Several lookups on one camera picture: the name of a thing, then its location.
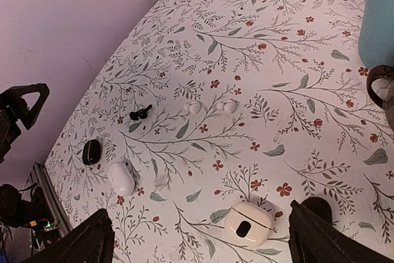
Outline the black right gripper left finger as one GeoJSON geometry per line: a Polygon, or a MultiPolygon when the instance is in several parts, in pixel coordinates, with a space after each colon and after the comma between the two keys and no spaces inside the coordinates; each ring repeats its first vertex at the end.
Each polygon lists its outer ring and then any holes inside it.
{"type": "Polygon", "coordinates": [[[115,233],[106,209],[99,209],[59,241],[24,263],[99,262],[113,260],[115,233]]]}

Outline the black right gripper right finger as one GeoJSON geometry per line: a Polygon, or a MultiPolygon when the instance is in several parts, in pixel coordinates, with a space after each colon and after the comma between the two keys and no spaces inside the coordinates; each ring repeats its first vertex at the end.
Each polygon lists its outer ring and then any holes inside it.
{"type": "Polygon", "coordinates": [[[289,250],[292,262],[393,262],[332,226],[326,200],[291,202],[289,250]]]}

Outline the white earbud charging case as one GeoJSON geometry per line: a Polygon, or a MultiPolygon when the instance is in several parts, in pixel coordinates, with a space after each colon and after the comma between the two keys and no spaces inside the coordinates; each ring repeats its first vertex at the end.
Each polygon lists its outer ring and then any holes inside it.
{"type": "Polygon", "coordinates": [[[125,164],[113,163],[108,168],[108,180],[119,196],[132,195],[135,188],[135,180],[125,164]]]}

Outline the white earbud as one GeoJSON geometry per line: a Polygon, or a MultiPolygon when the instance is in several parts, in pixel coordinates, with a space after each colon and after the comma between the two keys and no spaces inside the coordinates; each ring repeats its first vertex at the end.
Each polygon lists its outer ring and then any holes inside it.
{"type": "Polygon", "coordinates": [[[193,100],[190,102],[187,102],[184,106],[183,109],[188,113],[192,115],[197,115],[201,111],[201,102],[193,100]]]}
{"type": "Polygon", "coordinates": [[[221,100],[217,102],[216,107],[218,111],[222,111],[227,114],[233,114],[238,108],[238,103],[233,99],[221,100]]]}

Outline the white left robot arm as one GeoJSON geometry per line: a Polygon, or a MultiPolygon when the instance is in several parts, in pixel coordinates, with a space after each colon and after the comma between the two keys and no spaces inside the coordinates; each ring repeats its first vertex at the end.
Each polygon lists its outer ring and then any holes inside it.
{"type": "MultiPolygon", "coordinates": [[[[35,124],[49,96],[44,83],[14,86],[1,93],[1,161],[21,135],[21,121],[26,130],[35,124]]],[[[10,184],[1,185],[1,223],[15,229],[31,229],[41,243],[49,246],[60,239],[57,220],[51,216],[43,190],[36,183],[27,188],[31,201],[22,199],[22,191],[10,184]]]]}

